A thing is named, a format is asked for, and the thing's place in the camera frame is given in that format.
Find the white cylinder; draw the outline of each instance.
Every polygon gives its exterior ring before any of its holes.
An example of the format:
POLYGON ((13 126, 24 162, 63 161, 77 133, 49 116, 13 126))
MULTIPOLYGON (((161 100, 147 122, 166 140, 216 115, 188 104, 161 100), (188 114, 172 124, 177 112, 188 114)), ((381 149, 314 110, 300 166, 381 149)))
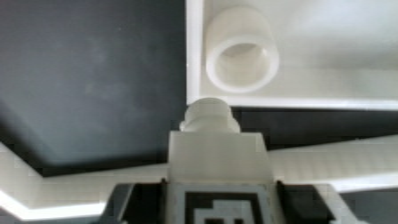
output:
POLYGON ((214 17, 205 31, 205 73, 227 92, 255 91, 278 68, 278 53, 264 16, 232 7, 214 17))
POLYGON ((230 107, 220 99, 202 98, 193 102, 184 112, 179 129, 184 132, 239 132, 230 107))

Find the circular hole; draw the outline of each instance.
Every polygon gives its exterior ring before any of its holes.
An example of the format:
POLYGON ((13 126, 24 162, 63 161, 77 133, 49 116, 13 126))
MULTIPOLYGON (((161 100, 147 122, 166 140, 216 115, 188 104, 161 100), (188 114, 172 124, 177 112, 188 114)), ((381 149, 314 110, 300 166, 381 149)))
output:
POLYGON ((236 44, 220 53, 214 61, 214 74, 220 82, 239 88, 255 84, 268 71, 268 57, 255 44, 236 44))

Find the white panel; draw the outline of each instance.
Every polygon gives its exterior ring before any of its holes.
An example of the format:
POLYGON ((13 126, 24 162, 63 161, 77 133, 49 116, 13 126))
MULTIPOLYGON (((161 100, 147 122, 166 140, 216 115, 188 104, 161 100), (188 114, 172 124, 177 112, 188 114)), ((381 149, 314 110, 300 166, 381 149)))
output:
POLYGON ((268 152, 275 178, 339 192, 398 187, 398 136, 268 152))
POLYGON ((394 0, 186 0, 186 9, 188 103, 218 97, 232 106, 398 110, 394 0), (236 5, 260 11, 280 54, 276 76, 246 93, 223 91, 204 69, 207 24, 236 5))

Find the dark gray surface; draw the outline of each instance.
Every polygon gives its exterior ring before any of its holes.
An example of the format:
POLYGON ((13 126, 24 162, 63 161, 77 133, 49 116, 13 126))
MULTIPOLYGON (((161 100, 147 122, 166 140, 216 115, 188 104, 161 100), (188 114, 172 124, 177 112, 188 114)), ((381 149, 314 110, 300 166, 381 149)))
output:
POLYGON ((234 108, 234 117, 268 150, 398 134, 398 112, 234 108))
POLYGON ((44 175, 164 162, 184 111, 184 1, 0 5, 1 142, 44 175))
POLYGON ((349 209, 369 224, 398 223, 398 189, 340 194, 349 209))

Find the white plastic part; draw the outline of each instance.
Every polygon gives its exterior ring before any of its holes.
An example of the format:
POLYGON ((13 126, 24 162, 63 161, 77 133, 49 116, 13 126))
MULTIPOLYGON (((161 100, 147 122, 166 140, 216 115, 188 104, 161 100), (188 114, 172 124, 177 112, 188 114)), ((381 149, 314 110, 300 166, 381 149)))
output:
POLYGON ((395 10, 394 0, 186 0, 188 104, 216 97, 230 106, 398 110, 395 10), (248 92, 205 72, 205 30, 236 6, 266 18, 280 55, 276 75, 248 92))
POLYGON ((179 129, 184 132, 239 132, 230 108, 221 100, 214 98, 196 100, 184 112, 184 121, 179 129))
POLYGON ((268 152, 275 178, 337 192, 398 187, 398 135, 268 152))
POLYGON ((0 144, 0 207, 21 220, 97 216, 118 183, 166 178, 166 165, 42 178, 0 144))
POLYGON ((212 117, 230 117, 230 108, 216 99, 198 100, 184 114, 182 132, 170 132, 168 141, 168 189, 166 223, 173 224, 175 185, 257 185, 268 194, 269 214, 275 223, 284 223, 275 192, 275 179, 266 156, 262 136, 214 128, 212 117))
POLYGON ((232 7, 205 29, 205 73, 227 92, 257 90, 278 67, 278 53, 264 16, 248 7, 232 7))

